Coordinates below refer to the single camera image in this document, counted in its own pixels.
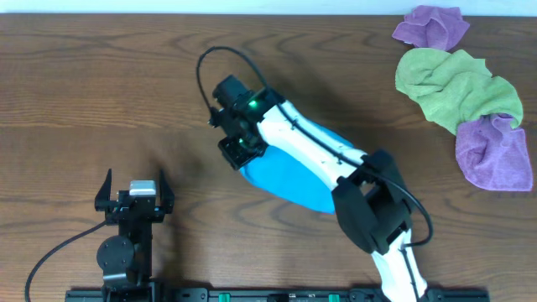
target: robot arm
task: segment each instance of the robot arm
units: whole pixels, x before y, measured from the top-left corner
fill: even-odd
[[[420,276],[412,249],[405,246],[411,239],[409,215],[413,205],[398,190],[341,161],[310,136],[353,163],[403,184],[388,154],[380,151],[368,156],[338,142],[304,118],[282,96],[274,91],[249,91],[232,75],[218,85],[213,96],[222,109],[213,111],[211,123],[222,126],[226,132],[227,137],[219,146],[234,169],[261,156],[267,145],[284,150],[332,191],[341,229],[357,246],[373,255],[384,295],[393,302],[416,301],[416,297],[424,295],[427,283]],[[310,136],[299,131],[296,124]],[[375,186],[364,195],[360,187],[366,182]]]

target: wooden table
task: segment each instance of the wooden table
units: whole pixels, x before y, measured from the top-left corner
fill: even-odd
[[[262,192],[233,172],[206,124],[198,55],[244,50],[309,118],[372,152],[385,148],[431,213],[433,242],[415,253],[424,277],[486,287],[494,301],[537,295],[537,195],[468,183],[455,137],[394,89],[408,46],[391,38],[401,17],[185,15],[0,16],[0,301],[20,301],[35,263],[102,221],[93,198],[108,168],[112,191],[164,168],[177,195],[154,227],[154,275],[175,285],[347,288],[378,284],[377,269],[336,218]],[[517,87],[537,166],[537,19],[467,18],[458,48],[487,58]],[[255,84],[237,58],[207,58],[211,90],[230,73]],[[416,238],[425,235],[415,215]],[[37,273],[34,301],[99,287],[107,227],[55,254]]]

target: black cable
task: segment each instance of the black cable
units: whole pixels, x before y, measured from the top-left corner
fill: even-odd
[[[270,89],[270,86],[269,86],[269,83],[267,82],[267,80],[265,79],[265,77],[263,76],[263,74],[261,73],[261,71],[259,70],[259,68],[255,65],[255,63],[253,63],[253,61],[250,60],[250,58],[248,58],[245,54],[243,54],[242,52],[240,52],[239,50],[236,50],[234,48],[231,48],[229,46],[212,46],[210,49],[208,49],[206,52],[204,52],[202,55],[200,55],[200,58],[198,59],[198,63],[196,65],[196,79],[197,79],[197,82],[198,82],[198,87],[200,88],[200,92],[201,92],[201,96],[203,97],[203,101],[205,102],[205,104],[207,105],[207,109],[209,109],[209,113],[211,113],[211,105],[209,104],[209,101],[207,100],[207,97],[206,97],[206,94],[205,92],[203,91],[203,87],[201,85],[201,78],[200,78],[200,68],[201,68],[201,62],[205,59],[205,57],[210,54],[211,52],[213,51],[216,51],[216,50],[227,50],[227,51],[230,51],[232,52],[233,54],[235,55],[238,55],[239,57],[241,57],[249,66],[250,68],[252,68],[252,70],[255,72],[255,74],[258,76],[259,78],[259,81],[261,81],[261,83],[263,84],[263,86],[265,87],[265,90],[267,91],[267,93],[271,93],[271,89]],[[403,186],[397,184],[395,181],[391,180],[390,178],[386,177],[386,176],[383,176],[379,173],[376,173],[366,167],[363,167],[361,166],[360,164],[358,163],[355,163],[354,161],[352,161],[351,159],[349,159],[347,156],[343,155],[342,153],[336,151],[335,149],[331,148],[330,146],[328,146],[326,143],[322,142],[320,139],[318,139],[316,136],[314,136],[313,134],[309,133],[307,130],[305,130],[304,128],[302,128],[302,126],[300,126],[298,124],[298,122],[296,122],[295,119],[293,119],[286,111],[285,109],[282,107],[282,105],[280,103],[276,103],[276,106],[278,107],[279,111],[282,113],[282,115],[284,115],[284,117],[291,123],[291,125],[294,127],[294,128],[297,128],[299,131],[301,131],[306,137],[308,137],[309,139],[311,139],[313,142],[315,142],[316,144],[318,144],[319,146],[321,146],[324,150],[326,150],[328,153],[334,155],[338,160],[346,163],[346,164],[350,164],[351,166],[357,168],[357,169],[360,169],[361,171],[363,171],[364,173],[366,174],[369,174],[371,175],[372,177],[375,177],[375,178],[378,178],[380,180],[383,180],[385,182],[387,182],[388,184],[394,186],[395,188],[397,188],[398,190],[400,190],[401,192],[403,192],[403,194],[405,194],[409,199],[410,201],[412,201],[412,203],[418,208],[418,210],[420,211],[421,215],[423,215],[423,217],[425,218],[425,221],[427,223],[427,226],[429,227],[429,234],[427,235],[427,237],[422,240],[422,241],[419,241],[419,242],[411,242],[411,243],[405,243],[403,245],[403,247],[418,247],[418,246],[423,246],[425,244],[427,244],[433,237],[433,234],[434,234],[434,228],[433,228],[433,223],[432,223],[432,220],[430,219],[430,215],[429,213],[427,212],[427,210],[423,207],[423,205],[421,204],[421,202],[415,198],[408,190],[406,190]]]
[[[209,100],[207,100],[207,96],[205,94],[205,91],[203,90],[203,86],[201,85],[201,76],[200,76],[201,62],[203,62],[203,60],[208,54],[216,50],[227,50],[241,57],[241,59],[243,59],[246,63],[248,63],[250,68],[252,68],[256,76],[258,76],[259,80],[261,81],[261,84],[263,84],[263,86],[267,88],[269,87],[269,84],[267,80],[265,80],[263,74],[261,73],[261,70],[259,70],[259,68],[245,54],[229,46],[212,46],[210,49],[206,50],[206,52],[200,55],[200,58],[198,59],[198,63],[196,65],[196,80],[198,82],[198,88],[200,88],[201,96],[203,97],[203,102],[206,104],[207,109],[209,110],[211,109],[211,104],[209,104]]]
[[[35,264],[34,269],[32,269],[32,272],[30,272],[30,275],[28,276],[28,279],[26,280],[26,286],[24,286],[24,299],[26,302],[31,302],[30,299],[30,285],[32,284],[32,279],[34,278],[35,273],[37,273],[37,270],[43,265],[45,261],[47,261],[50,256],[52,256],[54,253],[58,252],[61,248],[68,245],[71,242],[74,242],[76,239],[84,237],[87,234],[93,233],[94,231],[100,229],[101,227],[104,227],[107,224],[106,221],[103,221],[99,223],[98,225],[92,227],[91,229],[84,231],[76,236],[73,236],[64,242],[60,243],[57,247],[50,250],[50,252],[46,253],[37,264]]]
[[[416,298],[416,302],[419,302],[420,294],[418,294],[418,284],[416,284],[414,273],[412,272],[412,268],[410,267],[410,260],[409,260],[409,255],[407,255],[407,252],[406,252],[406,247],[399,249],[399,251],[403,254],[404,263],[406,264],[406,268],[409,271],[410,283],[412,284],[412,289],[414,290],[414,296]]]

